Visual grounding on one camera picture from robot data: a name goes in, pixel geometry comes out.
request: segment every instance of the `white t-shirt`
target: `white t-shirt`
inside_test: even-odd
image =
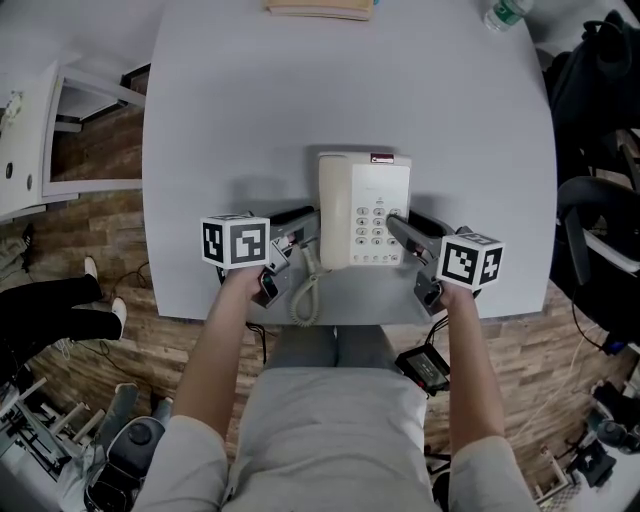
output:
[[[276,368],[257,380],[228,469],[222,438],[184,416],[156,449],[136,512],[436,512],[423,451],[426,395],[367,368]],[[511,448],[488,438],[452,463],[453,511],[537,511]]]

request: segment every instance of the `table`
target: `table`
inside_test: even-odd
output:
[[[495,34],[471,0],[393,0],[370,22],[274,17],[256,0],[168,4],[143,138],[158,311],[202,319],[219,288],[199,219],[318,202],[316,154],[413,159],[411,205],[506,242],[483,317],[539,311],[555,228],[551,116],[524,23]],[[320,282],[321,324],[423,323],[415,263]],[[304,277],[294,259],[294,280]],[[291,323],[288,300],[252,321]]]
[[[54,132],[82,129],[80,123],[56,122],[63,87],[145,105],[142,94],[52,63],[23,91],[20,111],[5,125],[0,137],[0,222],[38,213],[48,203],[77,199],[80,193],[142,186],[141,180],[131,179],[52,181]]]

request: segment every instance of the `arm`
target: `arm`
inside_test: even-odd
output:
[[[442,303],[449,313],[449,431],[455,455],[474,441],[504,437],[504,411],[473,295],[446,283]]]
[[[257,278],[262,269],[236,270],[225,280],[191,352],[173,404],[173,416],[200,420],[223,439],[231,420],[249,302],[259,291]]]

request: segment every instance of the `plank flooring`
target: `plank flooring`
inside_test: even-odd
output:
[[[144,91],[145,86],[145,80],[138,83],[139,90]],[[126,107],[87,123],[79,134],[56,137],[54,176],[56,179],[140,177],[142,123],[143,112]],[[142,200],[140,191],[89,194],[77,201],[53,205],[46,213],[28,219],[36,230],[31,272],[34,280],[80,276],[84,257],[91,255],[96,260],[105,299],[109,299],[118,282],[115,293],[127,303],[129,318],[124,339],[106,342],[106,346],[116,365],[137,376],[142,390],[137,413],[148,411],[148,384],[157,393],[168,396],[175,393],[201,326],[200,322],[157,314],[149,267],[143,266],[148,254]],[[26,222],[0,226],[0,236],[19,236]],[[141,266],[143,278],[130,274],[120,280]],[[0,282],[0,289],[29,282],[26,275],[17,273]],[[105,302],[93,307],[108,309],[109,305]],[[583,329],[591,325],[580,313],[578,318]],[[267,326],[267,330],[270,333],[267,346],[271,350],[278,327]],[[421,343],[429,326],[398,325],[385,330],[394,348],[401,351]],[[483,330],[504,395],[508,437],[528,483],[544,487],[551,473],[539,456],[541,445],[547,444],[556,454],[564,451],[564,440],[575,438],[582,428],[590,407],[590,387],[600,379],[620,385],[636,362],[635,354],[625,351],[617,357],[607,357],[583,343],[568,378],[580,335],[573,323],[569,300],[551,283],[541,313],[487,320]],[[598,328],[590,331],[590,335],[604,339]],[[100,350],[98,341],[85,345]],[[448,358],[446,330],[438,335],[436,347]],[[50,379],[45,391],[63,411],[70,410],[78,401],[88,404],[92,412],[106,409],[115,385],[132,380],[105,358],[79,345],[71,349],[69,360],[50,347],[32,361],[31,367],[37,377]],[[227,440],[230,458],[237,446],[238,421],[261,371],[260,340],[247,331]],[[561,387],[556,398],[516,437],[522,425]],[[91,414],[81,419],[86,420]],[[434,451],[447,450],[446,393],[429,400],[425,443]]]

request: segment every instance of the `notebook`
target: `notebook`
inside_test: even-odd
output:
[[[271,14],[322,16],[367,21],[373,14],[373,0],[267,0]]]

